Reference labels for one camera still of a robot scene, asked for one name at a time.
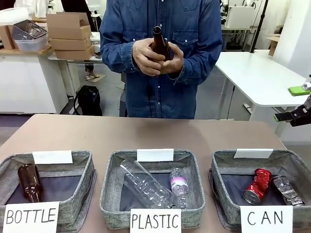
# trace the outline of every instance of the gray floor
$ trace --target gray floor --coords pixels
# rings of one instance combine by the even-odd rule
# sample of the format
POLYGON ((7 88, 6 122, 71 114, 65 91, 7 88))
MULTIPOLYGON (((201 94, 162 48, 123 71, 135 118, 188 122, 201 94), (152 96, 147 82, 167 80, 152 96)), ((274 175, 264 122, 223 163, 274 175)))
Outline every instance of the gray floor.
MULTIPOLYGON (((122 85, 120 74, 111 72, 107 66, 98 65, 95 66, 95 72, 98 74, 105 74, 107 77, 98 81, 97 83, 91 83, 85 81, 84 66, 78 67, 79 78, 81 85, 95 85, 101 96, 101 106, 104 116, 119 116, 119 103, 122 90, 119 89, 122 85)), ((198 87, 197 94, 197 112, 196 119, 214 119, 218 110, 218 101, 220 92, 222 89, 224 75, 215 67, 208 79, 198 87)), ((228 114, 229 103, 231 99, 233 85, 230 84, 228 88, 227 97, 225 99, 224 110, 221 118, 226 119, 233 118, 235 120, 248 120, 250 114, 243 108, 243 103, 248 103, 249 100, 236 88, 232 96, 232 103, 230 106, 230 112, 228 114)), ((63 110, 63 114, 68 114, 69 110, 73 106, 73 100, 69 102, 66 108, 63 110)), ((20 115, 0 115, 0 146, 21 126, 30 116, 20 115)), ((288 146, 290 150, 297 152, 303 159, 311 166, 311 145, 304 146, 288 146)))

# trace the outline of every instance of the person's left hand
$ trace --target person's left hand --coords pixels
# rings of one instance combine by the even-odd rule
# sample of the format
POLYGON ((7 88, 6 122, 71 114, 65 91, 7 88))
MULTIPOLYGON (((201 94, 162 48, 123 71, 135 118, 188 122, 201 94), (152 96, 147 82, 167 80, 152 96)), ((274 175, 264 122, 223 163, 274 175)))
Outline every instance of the person's left hand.
POLYGON ((184 65, 184 53, 183 51, 176 45, 169 42, 169 48, 174 53, 174 57, 170 61, 157 61, 161 66, 161 74, 168 73, 178 73, 181 71, 184 65))

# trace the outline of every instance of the clear plastic bottle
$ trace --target clear plastic bottle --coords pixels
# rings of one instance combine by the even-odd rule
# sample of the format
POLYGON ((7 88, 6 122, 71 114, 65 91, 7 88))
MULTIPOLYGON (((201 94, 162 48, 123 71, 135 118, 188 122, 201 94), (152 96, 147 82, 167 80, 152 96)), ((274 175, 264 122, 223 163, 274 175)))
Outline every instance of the clear plastic bottle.
POLYGON ((116 176, 148 209, 173 208, 173 194, 162 186, 138 161, 124 160, 116 176))
POLYGON ((182 174, 181 168, 174 168, 170 175, 173 202, 179 209, 191 209, 189 187, 182 174))

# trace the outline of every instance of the bottle label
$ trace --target bottle label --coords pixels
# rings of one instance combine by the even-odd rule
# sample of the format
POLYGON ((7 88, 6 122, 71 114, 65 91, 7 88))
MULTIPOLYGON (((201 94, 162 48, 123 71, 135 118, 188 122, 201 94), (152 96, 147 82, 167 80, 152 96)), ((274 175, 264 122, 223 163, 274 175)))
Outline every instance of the bottle label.
POLYGON ((171 187, 172 187, 172 189, 176 185, 185 185, 185 186, 188 187, 186 180, 184 178, 182 178, 182 177, 175 177, 174 179, 171 180, 171 187))

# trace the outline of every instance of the backpack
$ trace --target backpack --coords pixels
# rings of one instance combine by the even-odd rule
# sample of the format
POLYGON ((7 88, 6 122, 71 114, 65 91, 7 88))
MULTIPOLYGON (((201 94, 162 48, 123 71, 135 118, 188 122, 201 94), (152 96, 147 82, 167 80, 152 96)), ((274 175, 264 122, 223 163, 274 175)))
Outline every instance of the backpack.
POLYGON ((85 116, 102 116, 102 109, 100 106, 101 97, 99 90, 95 86, 84 85, 77 93, 73 102, 74 112, 80 115, 76 109, 76 101, 78 100, 79 106, 82 109, 82 114, 85 116))

